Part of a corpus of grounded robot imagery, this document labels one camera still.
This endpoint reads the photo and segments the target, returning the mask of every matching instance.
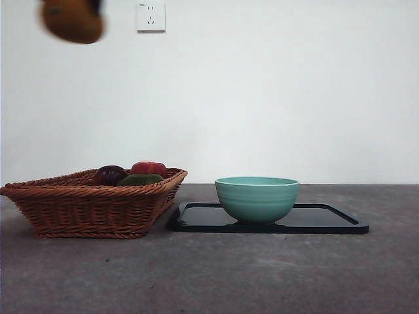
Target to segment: electrical socket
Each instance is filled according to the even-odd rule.
[[[154,33],[166,31],[166,4],[141,1],[137,4],[137,32]]]

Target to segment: woven basket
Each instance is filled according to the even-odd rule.
[[[39,237],[143,237],[169,209],[182,169],[168,168],[168,178],[144,186],[92,186],[96,169],[50,179],[6,184],[0,194],[11,199]]]

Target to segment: concrete surface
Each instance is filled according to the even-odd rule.
[[[1,199],[1,312],[419,313],[419,186],[303,185],[367,220],[365,235],[192,234],[165,223],[184,201],[217,201],[184,184],[141,239],[38,239]]]

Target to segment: basket rim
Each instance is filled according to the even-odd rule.
[[[59,194],[62,193],[74,193],[74,192],[82,192],[84,196],[95,195],[98,194],[109,194],[115,193],[119,196],[129,196],[133,194],[159,194],[161,192],[165,192],[171,190],[175,185],[179,184],[188,174],[186,170],[179,169],[179,168],[168,168],[168,171],[176,171],[172,176],[153,184],[147,184],[142,186],[106,186],[106,185],[80,185],[80,186],[73,186],[73,185],[57,185],[57,184],[44,184],[44,185],[36,185],[37,183],[41,183],[43,181],[49,180],[58,180],[63,177],[68,176],[79,176],[84,175],[88,172],[96,171],[97,169],[88,169],[84,171],[78,171],[75,173],[70,173],[67,175],[61,175],[53,178],[47,179],[38,179],[32,181],[26,181],[22,183],[7,183],[5,186],[0,188],[0,194],[7,196],[10,193],[19,193],[21,192],[56,192]]]

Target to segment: ceramic bowl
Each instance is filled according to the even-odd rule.
[[[299,182],[273,177],[229,177],[215,180],[224,210],[239,223],[272,224],[293,208]]]

